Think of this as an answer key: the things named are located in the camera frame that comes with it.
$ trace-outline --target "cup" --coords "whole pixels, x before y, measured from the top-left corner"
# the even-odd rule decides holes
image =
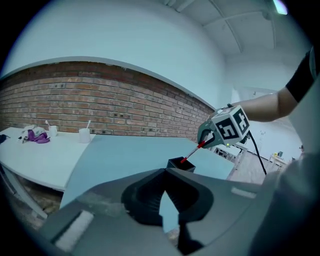
[[[79,142],[89,143],[91,141],[90,130],[87,128],[79,129]]]
[[[58,135],[58,127],[56,125],[51,125],[49,127],[49,133],[51,137],[55,137]]]

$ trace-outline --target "small black container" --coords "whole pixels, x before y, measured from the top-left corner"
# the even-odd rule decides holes
[[[193,173],[196,169],[196,167],[190,163],[188,160],[181,163],[181,160],[184,159],[183,156],[177,157],[177,158],[171,158],[168,160],[168,163],[166,165],[167,168],[177,168],[183,171],[191,172]]]

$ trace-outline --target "black cable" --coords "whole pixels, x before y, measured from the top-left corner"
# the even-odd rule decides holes
[[[233,107],[233,105],[231,105],[231,104],[228,104],[227,106],[228,106],[229,108],[232,108],[232,107]],[[261,164],[261,166],[262,166],[264,175],[267,175],[267,172],[266,172],[264,163],[262,162],[261,157],[260,157],[260,154],[259,154],[259,151],[258,151],[258,147],[257,147],[256,141],[255,141],[254,137],[252,136],[252,133],[251,133],[250,130],[248,131],[248,134],[250,135],[250,137],[251,137],[251,139],[252,139],[252,142],[253,142],[253,145],[254,145],[256,154],[257,154],[257,156],[258,156],[258,158],[259,158],[260,164]]]

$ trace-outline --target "light blue table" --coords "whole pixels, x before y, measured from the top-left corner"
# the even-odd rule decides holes
[[[168,159],[184,157],[197,145],[186,138],[96,135],[77,162],[66,186],[60,208],[90,188],[137,173],[167,167]],[[225,180],[234,164],[200,148],[188,159],[194,173]],[[178,225],[178,211],[165,193],[160,215],[163,230]]]

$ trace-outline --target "fluorescent light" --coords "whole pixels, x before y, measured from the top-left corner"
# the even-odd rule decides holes
[[[273,3],[275,5],[275,8],[278,14],[283,14],[283,15],[288,14],[287,7],[284,5],[283,2],[281,2],[280,0],[273,0]]]

